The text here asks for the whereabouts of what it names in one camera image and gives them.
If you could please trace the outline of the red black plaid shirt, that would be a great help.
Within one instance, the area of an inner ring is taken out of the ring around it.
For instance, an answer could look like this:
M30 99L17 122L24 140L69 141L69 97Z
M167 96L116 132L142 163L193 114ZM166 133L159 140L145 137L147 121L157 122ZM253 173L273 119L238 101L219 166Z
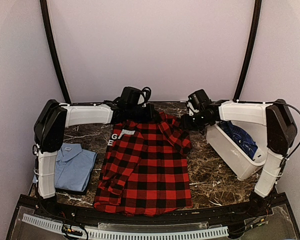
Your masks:
M190 135L180 118L115 124L107 144L93 207L104 213L158 216L193 205L187 156Z

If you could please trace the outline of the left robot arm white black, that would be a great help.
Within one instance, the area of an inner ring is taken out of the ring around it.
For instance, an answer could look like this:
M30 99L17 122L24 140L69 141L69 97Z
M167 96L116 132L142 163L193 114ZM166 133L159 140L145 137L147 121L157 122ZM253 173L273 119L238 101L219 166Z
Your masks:
M42 197L41 210L50 218L57 218L60 206L52 198L56 194L55 165L58 151L64 142L65 129L76 125L118 124L131 120L148 123L155 118L155 108L149 103L151 89L123 88L115 100L101 103L59 103L50 99L34 124L33 154L37 158L37 192Z

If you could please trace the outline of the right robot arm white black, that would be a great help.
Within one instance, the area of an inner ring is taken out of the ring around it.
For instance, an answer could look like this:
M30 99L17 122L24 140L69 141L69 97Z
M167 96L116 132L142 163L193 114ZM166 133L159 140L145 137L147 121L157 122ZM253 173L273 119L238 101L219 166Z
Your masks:
M283 99L257 102L212 101L203 89L188 96L181 126L205 131L206 141L240 181L258 170L254 193L266 198L283 175L298 128L292 105Z

